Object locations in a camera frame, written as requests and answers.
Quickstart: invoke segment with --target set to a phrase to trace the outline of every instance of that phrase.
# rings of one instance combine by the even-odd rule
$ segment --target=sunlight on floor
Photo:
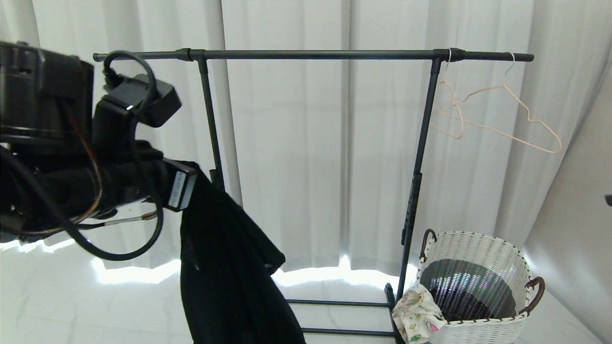
[[[0,250],[17,249],[19,252],[28,253],[39,247],[43,252],[53,253],[72,244],[74,244],[73,239],[62,241],[52,246],[45,245],[43,241],[25,245],[20,245],[18,241],[12,241],[0,244]],[[178,259],[172,260],[154,269],[135,266],[107,269],[104,266],[104,262],[99,258],[94,258],[92,260],[92,266],[97,273],[98,281],[103,284],[128,282],[158,284],[181,271],[181,261]],[[408,265],[406,275],[415,276],[416,270],[416,267]],[[272,278],[280,286],[294,286],[307,282],[343,279],[351,285],[372,285],[380,289],[383,289],[387,283],[391,283],[394,287],[397,286],[399,279],[397,276],[383,274],[377,270],[351,270],[351,263],[347,256],[344,256],[340,260],[340,264],[336,267],[310,267],[290,272],[283,272],[279,269],[272,275]],[[411,282],[410,279],[406,281],[408,285],[410,285]]]

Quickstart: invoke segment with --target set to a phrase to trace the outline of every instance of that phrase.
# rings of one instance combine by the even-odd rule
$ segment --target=black rod
[[[420,183],[422,178],[421,166],[423,165],[425,143],[427,142],[427,132],[429,130],[429,122],[431,119],[431,109],[433,108],[433,99],[436,95],[436,85],[438,83],[438,75],[440,74],[441,65],[441,58],[434,59],[431,62],[429,87],[427,88],[427,97],[425,98],[423,122],[421,123],[417,157],[414,162],[414,173],[412,174],[412,185],[410,186],[406,220],[404,221],[404,228],[402,229],[401,233],[401,241],[404,248],[401,253],[400,282],[397,286],[397,296],[395,298],[396,301],[401,299],[404,293],[404,284],[406,283],[406,271],[408,269],[408,258],[410,256],[410,244],[412,244],[412,233],[414,232],[414,220],[416,218],[417,203],[419,201]]]
[[[465,51],[452,49],[451,62],[461,60],[512,61],[510,53]],[[144,59],[366,59],[366,60],[434,60],[449,58],[448,49],[434,50],[202,50],[183,48],[176,51],[150,51],[135,53]],[[103,61],[107,54],[94,54],[95,61]],[[531,62],[532,54],[515,53],[517,62]]]
[[[387,331],[312,329],[308,327],[303,327],[302,331],[304,333],[319,333],[319,334],[366,335],[369,337],[395,337],[394,332],[387,332]]]
[[[297,300],[288,299],[287,302],[296,305],[329,305],[329,306],[352,306],[352,307],[381,307],[388,305],[382,302],[356,302],[356,301],[328,301],[328,300]]]
[[[395,333],[395,344],[404,344],[404,339],[401,337],[400,331],[397,329],[397,325],[393,320],[393,308],[395,308],[395,304],[397,303],[395,300],[395,296],[393,295],[393,287],[391,283],[387,283],[384,286],[384,294],[387,298],[387,307],[389,308],[389,319],[391,319],[391,326],[393,326],[393,332]]]
[[[221,190],[225,190],[223,181],[223,168],[221,167],[221,150],[219,149],[219,138],[217,136],[217,125],[215,124],[215,113],[212,109],[211,83],[208,77],[208,65],[205,59],[198,60],[200,67],[200,78],[204,91],[204,104],[206,106],[206,117],[208,118],[208,130],[211,133],[212,156],[215,160],[215,169],[211,170],[211,182]]]

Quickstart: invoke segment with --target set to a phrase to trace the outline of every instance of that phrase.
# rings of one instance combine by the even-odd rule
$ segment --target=brown handle
[[[423,258],[423,263],[427,261],[427,257],[425,256],[425,247],[427,246],[427,237],[429,237],[429,233],[433,235],[433,240],[438,241],[438,237],[436,237],[436,232],[433,229],[429,228],[425,231],[425,236],[423,237],[423,245],[421,245],[421,254],[419,258]]]
[[[546,283],[544,283],[544,279],[541,277],[536,277],[532,279],[531,281],[527,282],[527,284],[525,284],[525,288],[535,289],[536,285],[539,286],[537,289],[537,294],[535,295],[534,299],[531,300],[531,303],[527,307],[521,309],[521,311],[518,312],[519,314],[523,312],[527,312],[527,316],[529,316],[531,311],[537,306],[537,304],[542,299],[542,296],[544,296],[544,290],[546,289]]]

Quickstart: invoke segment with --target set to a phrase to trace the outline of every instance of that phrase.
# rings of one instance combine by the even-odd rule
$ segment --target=robotic arm
[[[118,56],[139,62],[145,75],[117,74]],[[197,171],[166,159],[147,141],[135,139],[139,123],[160,127],[181,107],[172,85],[128,51],[104,61],[107,95],[92,111],[94,68],[76,56],[0,42],[0,242],[33,242],[66,231],[77,244],[108,260],[129,260],[157,240],[163,208],[189,204]],[[133,202],[155,203],[153,237],[126,254],[104,252],[79,230],[120,223],[109,219]]]

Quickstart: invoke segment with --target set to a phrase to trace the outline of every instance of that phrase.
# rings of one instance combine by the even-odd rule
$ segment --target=white curtain
[[[534,53],[534,62],[513,66],[507,84],[565,146],[590,106],[612,44],[609,0],[0,0],[0,10],[1,39],[89,61],[93,52],[182,47]],[[116,65],[126,73],[138,70],[129,62]],[[183,108],[161,129],[142,128],[139,136],[167,157],[213,168],[197,65],[151,65],[157,78],[175,85]],[[283,269],[335,266],[348,255],[353,269],[397,275],[430,63],[209,65],[226,188],[285,253]],[[510,65],[453,63],[447,79],[464,97],[500,84]],[[441,86],[435,109],[449,97]],[[462,110],[471,121],[556,147],[501,91],[479,95]],[[437,111],[432,123],[458,130]],[[426,228],[476,231],[523,245],[564,152],[550,155],[469,125],[460,140],[431,128],[411,258]],[[140,211],[130,206],[122,214]],[[179,225],[180,214],[169,212],[147,255],[106,266],[155,267],[177,257]],[[140,246],[152,227],[130,224],[90,238],[124,252]]]

